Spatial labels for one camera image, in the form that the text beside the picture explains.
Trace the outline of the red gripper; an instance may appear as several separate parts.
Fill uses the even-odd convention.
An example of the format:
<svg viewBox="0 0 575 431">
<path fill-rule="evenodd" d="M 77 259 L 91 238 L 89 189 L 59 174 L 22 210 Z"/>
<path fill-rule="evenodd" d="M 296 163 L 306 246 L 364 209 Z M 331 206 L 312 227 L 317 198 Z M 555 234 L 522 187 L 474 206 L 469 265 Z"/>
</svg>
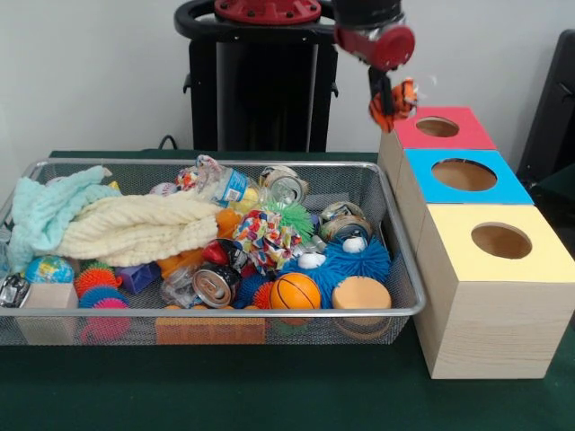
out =
<svg viewBox="0 0 575 431">
<path fill-rule="evenodd" d="M 405 65 L 415 49 L 415 36 L 404 24 L 389 24 L 370 30 L 335 27 L 335 40 L 351 55 L 370 65 L 369 88 L 376 111 L 393 115 L 391 81 L 387 71 Z"/>
</svg>

